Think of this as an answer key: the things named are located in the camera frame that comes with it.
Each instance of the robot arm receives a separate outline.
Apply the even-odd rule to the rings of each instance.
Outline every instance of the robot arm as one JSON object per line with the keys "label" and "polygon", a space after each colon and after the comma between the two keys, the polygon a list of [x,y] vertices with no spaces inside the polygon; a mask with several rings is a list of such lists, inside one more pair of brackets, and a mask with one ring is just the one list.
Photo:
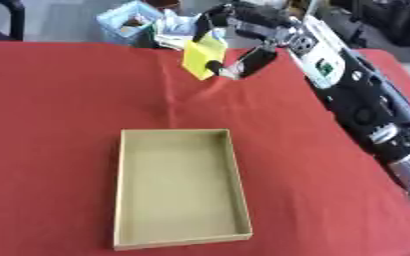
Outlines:
{"label": "robot arm", "polygon": [[215,26],[235,27],[261,44],[229,67],[210,61],[208,69],[244,78],[275,60],[277,47],[286,48],[339,125],[410,197],[410,103],[376,67],[312,16],[299,21],[274,8],[233,2],[204,13],[193,41]]}

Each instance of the gray floor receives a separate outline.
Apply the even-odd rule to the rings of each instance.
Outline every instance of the gray floor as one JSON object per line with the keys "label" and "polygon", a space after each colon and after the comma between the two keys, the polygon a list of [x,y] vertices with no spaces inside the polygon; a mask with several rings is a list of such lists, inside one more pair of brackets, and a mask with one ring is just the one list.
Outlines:
{"label": "gray floor", "polygon": [[[95,17],[129,0],[22,0],[26,6],[26,41],[100,42],[101,33]],[[181,0],[183,13],[206,10],[221,0]],[[8,13],[0,6],[0,30],[9,30]],[[410,73],[410,47],[397,47],[375,28],[367,27],[365,37],[370,48],[393,53]],[[250,47],[253,42],[230,37],[234,48]]]}

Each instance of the red tablecloth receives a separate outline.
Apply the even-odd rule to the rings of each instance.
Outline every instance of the red tablecloth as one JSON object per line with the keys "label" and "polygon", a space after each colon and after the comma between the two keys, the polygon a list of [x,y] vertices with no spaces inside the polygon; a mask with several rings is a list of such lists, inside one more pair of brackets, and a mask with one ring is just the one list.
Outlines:
{"label": "red tablecloth", "polygon": [[[410,97],[391,55],[364,53]],[[105,44],[0,43],[0,256],[410,255],[410,203],[284,52],[240,82],[196,81],[180,61]],[[124,128],[229,128],[253,238],[115,254]]]}

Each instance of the blue bin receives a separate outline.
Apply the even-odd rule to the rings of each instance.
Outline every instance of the blue bin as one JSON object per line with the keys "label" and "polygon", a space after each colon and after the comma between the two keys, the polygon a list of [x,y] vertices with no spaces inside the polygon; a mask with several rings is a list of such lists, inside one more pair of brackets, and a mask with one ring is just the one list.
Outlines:
{"label": "blue bin", "polygon": [[[137,14],[147,18],[150,23],[122,30],[123,24]],[[101,26],[105,42],[136,47],[151,47],[153,35],[150,34],[150,28],[157,19],[162,17],[163,14],[154,7],[136,0],[102,13],[96,17],[96,20]]]}

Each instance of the table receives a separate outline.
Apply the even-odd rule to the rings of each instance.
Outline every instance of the table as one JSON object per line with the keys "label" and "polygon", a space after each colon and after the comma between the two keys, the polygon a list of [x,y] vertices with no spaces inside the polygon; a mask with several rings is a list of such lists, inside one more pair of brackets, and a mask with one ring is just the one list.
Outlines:
{"label": "table", "polygon": [[[410,98],[391,55],[363,52]],[[174,51],[0,43],[0,255],[410,255],[409,201],[280,55],[199,82]],[[251,240],[110,249],[120,130],[168,128],[231,130]]]}

